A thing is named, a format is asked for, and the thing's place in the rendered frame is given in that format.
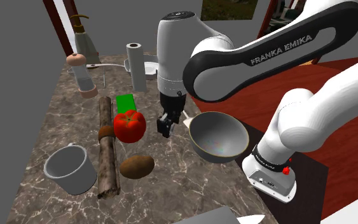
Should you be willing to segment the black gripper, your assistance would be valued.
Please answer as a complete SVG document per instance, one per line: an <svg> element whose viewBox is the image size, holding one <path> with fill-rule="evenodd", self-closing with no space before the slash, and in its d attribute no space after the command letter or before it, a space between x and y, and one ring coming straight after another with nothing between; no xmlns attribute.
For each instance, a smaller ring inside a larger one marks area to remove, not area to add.
<svg viewBox="0 0 358 224"><path fill-rule="evenodd" d="M163 108L163 115L158 117L156 124L157 131L161 133L163 137L170 137L175 124L179 123L185 103L185 94L171 97L160 92L160 104Z"/></svg>

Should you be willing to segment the white spatula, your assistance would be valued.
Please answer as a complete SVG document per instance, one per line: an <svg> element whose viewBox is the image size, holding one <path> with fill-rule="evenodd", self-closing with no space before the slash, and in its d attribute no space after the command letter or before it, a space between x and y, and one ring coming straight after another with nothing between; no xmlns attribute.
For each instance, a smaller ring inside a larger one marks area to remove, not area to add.
<svg viewBox="0 0 358 224"><path fill-rule="evenodd" d="M183 115L185 116L185 119L183 120L183 124L185 124L185 126L187 128L189 128L191 121L193 120L193 117L190 117L187 112L185 112L185 110L182 111Z"/></svg>

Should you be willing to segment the red tomato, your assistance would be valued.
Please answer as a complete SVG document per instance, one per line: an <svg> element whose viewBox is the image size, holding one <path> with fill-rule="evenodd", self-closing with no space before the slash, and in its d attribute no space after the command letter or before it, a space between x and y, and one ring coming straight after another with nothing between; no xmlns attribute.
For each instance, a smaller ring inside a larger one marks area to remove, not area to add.
<svg viewBox="0 0 358 224"><path fill-rule="evenodd" d="M114 133L123 143L136 143L146 131L146 120L142 113L128 110L119 113L113 120Z"/></svg>

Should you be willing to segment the green box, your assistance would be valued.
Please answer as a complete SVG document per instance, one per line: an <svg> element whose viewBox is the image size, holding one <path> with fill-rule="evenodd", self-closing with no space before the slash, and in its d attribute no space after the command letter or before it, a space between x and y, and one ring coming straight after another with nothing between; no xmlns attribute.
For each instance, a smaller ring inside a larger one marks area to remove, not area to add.
<svg viewBox="0 0 358 224"><path fill-rule="evenodd" d="M116 107L118 114L126 113L128 110L137 110L132 94L117 95Z"/></svg>

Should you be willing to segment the grey bowl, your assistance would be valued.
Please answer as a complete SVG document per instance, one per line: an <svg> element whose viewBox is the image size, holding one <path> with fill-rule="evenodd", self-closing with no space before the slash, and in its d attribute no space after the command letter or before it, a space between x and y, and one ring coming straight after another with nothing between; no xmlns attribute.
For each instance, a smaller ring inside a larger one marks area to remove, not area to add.
<svg viewBox="0 0 358 224"><path fill-rule="evenodd" d="M249 133L239 120L218 111L194 116L188 131L190 143L198 156L215 164L238 158L250 142Z"/></svg>

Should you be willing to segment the brown potato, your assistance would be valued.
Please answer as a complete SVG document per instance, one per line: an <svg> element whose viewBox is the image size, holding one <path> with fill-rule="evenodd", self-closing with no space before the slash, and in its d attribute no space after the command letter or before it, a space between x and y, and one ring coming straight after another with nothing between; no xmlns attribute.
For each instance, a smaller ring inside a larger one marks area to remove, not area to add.
<svg viewBox="0 0 358 224"><path fill-rule="evenodd" d="M128 179L141 179L149 175L155 167L155 161L150 156L132 156L120 165L120 173Z"/></svg>

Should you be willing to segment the white paper towel roll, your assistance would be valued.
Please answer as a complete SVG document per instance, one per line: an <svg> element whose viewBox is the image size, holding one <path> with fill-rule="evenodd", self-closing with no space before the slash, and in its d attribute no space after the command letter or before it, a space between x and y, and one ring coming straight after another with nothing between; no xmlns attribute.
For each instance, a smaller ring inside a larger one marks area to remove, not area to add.
<svg viewBox="0 0 358 224"><path fill-rule="evenodd" d="M133 90L136 92L146 92L147 86L142 46L138 43L127 44L127 55Z"/></svg>

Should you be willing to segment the small brown round lump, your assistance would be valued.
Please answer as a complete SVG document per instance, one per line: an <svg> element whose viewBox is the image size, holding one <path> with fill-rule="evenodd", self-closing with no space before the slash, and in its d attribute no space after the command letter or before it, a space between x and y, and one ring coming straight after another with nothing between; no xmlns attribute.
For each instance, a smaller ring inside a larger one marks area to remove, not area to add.
<svg viewBox="0 0 358 224"><path fill-rule="evenodd" d="M100 141L104 137L113 137L116 138L114 133L114 127L110 125L102 126L98 132L98 141Z"/></svg>

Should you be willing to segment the grey flat block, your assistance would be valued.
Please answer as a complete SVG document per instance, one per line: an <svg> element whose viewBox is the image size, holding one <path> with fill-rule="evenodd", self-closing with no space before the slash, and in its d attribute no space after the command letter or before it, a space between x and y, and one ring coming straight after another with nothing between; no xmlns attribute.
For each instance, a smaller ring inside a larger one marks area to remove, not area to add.
<svg viewBox="0 0 358 224"><path fill-rule="evenodd" d="M173 224L240 224L240 222L228 206L223 206Z"/></svg>

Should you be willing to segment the grey mug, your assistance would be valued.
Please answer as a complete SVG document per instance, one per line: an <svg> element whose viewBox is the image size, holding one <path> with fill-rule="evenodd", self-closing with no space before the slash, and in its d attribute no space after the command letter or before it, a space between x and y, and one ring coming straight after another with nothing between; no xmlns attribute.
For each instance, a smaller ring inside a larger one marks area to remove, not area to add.
<svg viewBox="0 0 358 224"><path fill-rule="evenodd" d="M85 193L97 180L97 171L87 150L74 143L53 153L46 160L43 170L48 178L70 195Z"/></svg>

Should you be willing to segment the grey soap dispenser bottle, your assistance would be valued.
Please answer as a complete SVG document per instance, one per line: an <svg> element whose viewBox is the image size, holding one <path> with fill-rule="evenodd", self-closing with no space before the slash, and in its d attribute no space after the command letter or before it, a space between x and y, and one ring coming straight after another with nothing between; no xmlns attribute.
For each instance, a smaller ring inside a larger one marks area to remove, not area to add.
<svg viewBox="0 0 358 224"><path fill-rule="evenodd" d="M76 14L70 16L69 18L74 22L72 28L74 31L74 40L77 52L86 57L87 64L100 64L101 61L99 59L99 54L93 44L93 41L81 24L80 18L88 18L88 16Z"/></svg>

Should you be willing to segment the white knife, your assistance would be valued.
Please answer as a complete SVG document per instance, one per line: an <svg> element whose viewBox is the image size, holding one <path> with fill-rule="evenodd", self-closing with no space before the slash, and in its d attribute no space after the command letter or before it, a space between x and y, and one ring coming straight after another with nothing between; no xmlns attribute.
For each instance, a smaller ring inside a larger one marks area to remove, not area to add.
<svg viewBox="0 0 358 224"><path fill-rule="evenodd" d="M248 216L238 217L237 220L240 224L260 224L264 219L263 214L253 214Z"/></svg>

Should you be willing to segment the red shelf unit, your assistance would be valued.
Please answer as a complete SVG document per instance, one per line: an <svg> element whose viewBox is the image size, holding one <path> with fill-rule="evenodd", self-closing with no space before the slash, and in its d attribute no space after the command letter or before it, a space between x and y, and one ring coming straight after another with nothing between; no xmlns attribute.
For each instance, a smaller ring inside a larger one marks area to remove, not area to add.
<svg viewBox="0 0 358 224"><path fill-rule="evenodd" d="M303 11L306 0L271 0L257 38L292 22Z"/></svg>

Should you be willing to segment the dark robot stand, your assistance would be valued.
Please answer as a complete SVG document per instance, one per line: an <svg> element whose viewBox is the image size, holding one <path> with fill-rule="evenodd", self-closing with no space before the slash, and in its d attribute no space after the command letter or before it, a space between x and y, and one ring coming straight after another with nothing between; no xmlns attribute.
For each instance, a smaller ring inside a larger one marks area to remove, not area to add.
<svg viewBox="0 0 358 224"><path fill-rule="evenodd" d="M296 194L283 203L258 190L257 193L278 224L320 224L329 168L296 152L291 167L296 175Z"/></svg>

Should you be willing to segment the green wall picture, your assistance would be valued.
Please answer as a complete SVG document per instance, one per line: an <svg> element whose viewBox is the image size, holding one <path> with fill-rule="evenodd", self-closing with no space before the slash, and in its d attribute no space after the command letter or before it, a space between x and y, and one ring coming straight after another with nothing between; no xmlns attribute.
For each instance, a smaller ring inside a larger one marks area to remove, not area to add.
<svg viewBox="0 0 358 224"><path fill-rule="evenodd" d="M203 0L201 20L250 20L258 0Z"/></svg>

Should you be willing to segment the dark red door frame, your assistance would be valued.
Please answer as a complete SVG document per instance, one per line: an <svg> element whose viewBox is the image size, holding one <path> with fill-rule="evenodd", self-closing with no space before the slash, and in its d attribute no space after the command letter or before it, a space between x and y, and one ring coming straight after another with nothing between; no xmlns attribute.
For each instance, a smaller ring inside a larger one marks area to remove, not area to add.
<svg viewBox="0 0 358 224"><path fill-rule="evenodd" d="M74 53L72 46L70 44L69 38L67 37L67 33L64 29L63 23L60 19L59 13L55 6L53 0L43 0L43 4L48 12L50 20L53 24L55 32L59 38L60 44L64 50L65 56L69 56Z"/></svg>

